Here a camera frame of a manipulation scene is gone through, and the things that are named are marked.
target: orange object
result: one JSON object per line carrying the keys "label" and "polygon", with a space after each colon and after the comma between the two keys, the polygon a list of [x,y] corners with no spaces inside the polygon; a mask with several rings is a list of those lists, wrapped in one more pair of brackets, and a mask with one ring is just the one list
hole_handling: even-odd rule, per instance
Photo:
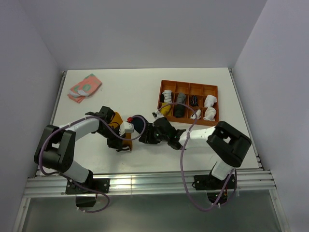
{"label": "orange object", "polygon": [[85,97],[84,97],[84,96],[80,96],[80,97],[73,97],[73,96],[72,96],[72,95],[70,95],[70,94],[68,94],[68,97],[69,97],[70,99],[72,99],[73,101],[77,102],[77,103],[81,103],[81,102],[82,102],[82,100],[84,100],[84,99],[85,99]]}
{"label": "orange object", "polygon": [[[217,103],[213,105],[213,108],[217,111],[217,114],[214,117],[214,121],[206,121],[203,120],[203,117],[197,120],[198,125],[204,125],[204,126],[216,126],[219,119],[219,97],[218,97],[218,87],[217,86],[211,86],[211,85],[203,85],[203,84],[195,84],[195,83],[189,83],[189,82],[179,82],[179,81],[167,81],[162,80],[161,81],[161,89],[159,92],[159,99],[158,99],[158,109],[161,108],[164,105],[164,102],[160,102],[161,93],[165,90],[171,90],[172,93],[172,102],[175,102],[179,93],[184,93],[186,95],[186,102],[185,104],[196,110],[201,110],[201,115],[205,114],[205,111],[207,108],[204,107],[204,101],[207,97],[207,95],[213,95],[217,98]],[[191,106],[190,100],[191,96],[196,95],[197,97],[197,104],[198,106]],[[171,110],[169,113],[165,116],[169,121],[171,122],[181,122],[181,123],[188,123],[192,124],[194,122],[194,119],[191,119],[190,116],[193,112],[191,110],[188,110],[186,108],[184,116],[180,118],[176,118],[174,116],[174,108],[175,105],[171,106]]]}

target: white tabletop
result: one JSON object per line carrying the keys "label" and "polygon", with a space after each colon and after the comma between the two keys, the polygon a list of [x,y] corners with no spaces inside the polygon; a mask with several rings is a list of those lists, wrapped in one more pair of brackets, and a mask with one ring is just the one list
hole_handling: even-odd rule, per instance
{"label": "white tabletop", "polygon": [[[68,90],[93,73],[102,86],[80,104],[68,98]],[[218,86],[220,120],[224,120],[249,136],[243,114],[228,68],[181,68],[181,69],[114,69],[114,70],[69,70],[64,81],[54,125],[67,124],[82,118],[86,112],[97,112],[105,105],[119,112],[122,119],[143,115],[153,122],[161,80],[184,81]],[[189,124],[173,123],[177,129],[187,129]],[[196,125],[195,129],[205,126]],[[219,159],[210,148],[192,148],[184,154],[186,171],[210,170]],[[89,134],[76,142],[74,160],[94,173],[143,173],[173,172],[180,170],[180,151],[166,143],[147,145],[133,142],[133,151],[116,152],[107,147],[106,139],[99,134]],[[251,147],[242,169],[258,168]]]}

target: gray sock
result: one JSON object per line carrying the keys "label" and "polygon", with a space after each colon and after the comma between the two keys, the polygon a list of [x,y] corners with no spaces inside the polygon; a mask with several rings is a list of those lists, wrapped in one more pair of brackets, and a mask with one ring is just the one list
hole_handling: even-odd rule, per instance
{"label": "gray sock", "polygon": [[185,104],[185,99],[187,98],[187,96],[184,93],[179,93],[176,103],[183,103]]}

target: gray wall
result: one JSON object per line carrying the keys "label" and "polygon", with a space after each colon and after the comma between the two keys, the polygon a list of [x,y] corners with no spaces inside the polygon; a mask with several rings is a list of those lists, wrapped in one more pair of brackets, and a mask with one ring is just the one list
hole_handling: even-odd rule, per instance
{"label": "gray wall", "polygon": [[17,0],[0,0],[0,230],[13,228],[60,72]]}
{"label": "gray wall", "polygon": [[308,231],[309,1],[268,0],[234,69],[292,231]]}
{"label": "gray wall", "polygon": [[20,0],[63,69],[233,67],[266,0]]}

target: orange tray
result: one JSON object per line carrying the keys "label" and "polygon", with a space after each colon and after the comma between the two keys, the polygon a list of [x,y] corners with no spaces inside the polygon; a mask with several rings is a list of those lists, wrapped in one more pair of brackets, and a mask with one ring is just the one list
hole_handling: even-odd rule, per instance
{"label": "orange tray", "polygon": [[[197,124],[205,125],[205,126],[216,126],[218,124],[219,122],[219,98],[218,98],[218,87],[217,86],[162,80],[161,89],[159,93],[159,100],[158,100],[158,109],[162,106],[162,102],[160,102],[160,96],[161,96],[161,93],[164,92],[164,90],[172,91],[172,102],[176,102],[176,99],[179,93],[184,93],[187,96],[185,104],[188,106],[190,106],[191,96],[196,95],[198,106],[190,106],[190,107],[193,108],[194,110],[197,110],[197,109],[201,110],[201,118],[197,120]],[[213,105],[213,108],[215,108],[217,111],[216,116],[214,117],[214,121],[203,120],[205,111],[207,110],[207,108],[204,107],[204,101],[207,95],[209,94],[217,97],[217,103]],[[172,116],[166,116],[166,118],[169,121],[189,123],[189,124],[192,124],[194,122],[194,119],[190,118],[191,114],[193,113],[191,112],[191,110],[186,108],[184,116],[180,118],[176,118],[174,116],[174,107],[175,105],[172,105],[172,109],[171,109]]]}

